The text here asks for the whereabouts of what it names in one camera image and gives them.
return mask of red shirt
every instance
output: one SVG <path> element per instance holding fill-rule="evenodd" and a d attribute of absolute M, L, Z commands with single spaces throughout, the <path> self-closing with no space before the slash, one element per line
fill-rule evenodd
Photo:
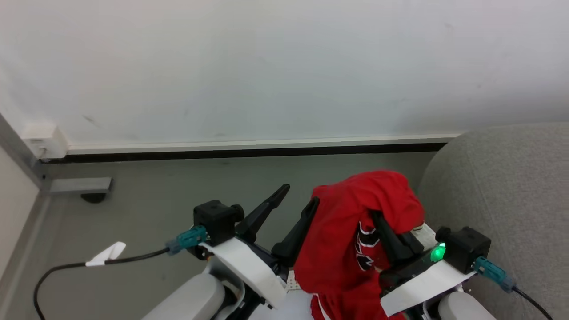
<path fill-rule="evenodd" d="M 320 205 L 294 266 L 300 287 L 317 294 L 312 316 L 331 320 L 386 319 L 380 305 L 379 269 L 389 263 L 369 210 L 382 211 L 397 234 L 424 221 L 424 210 L 407 179 L 372 171 L 314 188 Z"/>

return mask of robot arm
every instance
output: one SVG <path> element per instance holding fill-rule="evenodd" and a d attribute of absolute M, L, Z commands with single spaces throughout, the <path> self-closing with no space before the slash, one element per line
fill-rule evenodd
<path fill-rule="evenodd" d="M 218 200 L 195 207 L 195 225 L 167 246 L 171 255 L 186 249 L 208 265 L 143 320 L 247 319 L 261 304 L 278 307 L 320 202 L 312 198 L 283 241 L 268 251 L 255 243 L 257 232 L 289 189 L 284 184 L 247 217 L 238 204 L 227 207 Z"/>

